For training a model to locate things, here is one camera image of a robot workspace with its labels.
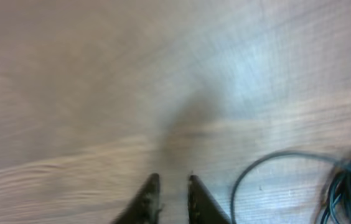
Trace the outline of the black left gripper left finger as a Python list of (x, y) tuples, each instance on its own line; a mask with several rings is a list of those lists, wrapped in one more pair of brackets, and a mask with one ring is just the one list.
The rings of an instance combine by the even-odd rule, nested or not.
[(158, 224), (162, 210), (160, 192), (159, 174), (152, 173), (112, 224)]

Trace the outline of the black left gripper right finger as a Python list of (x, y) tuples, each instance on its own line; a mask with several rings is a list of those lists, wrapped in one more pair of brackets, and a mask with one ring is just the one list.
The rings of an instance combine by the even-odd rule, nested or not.
[(197, 175), (189, 176), (187, 208), (189, 224), (231, 224), (228, 216)]

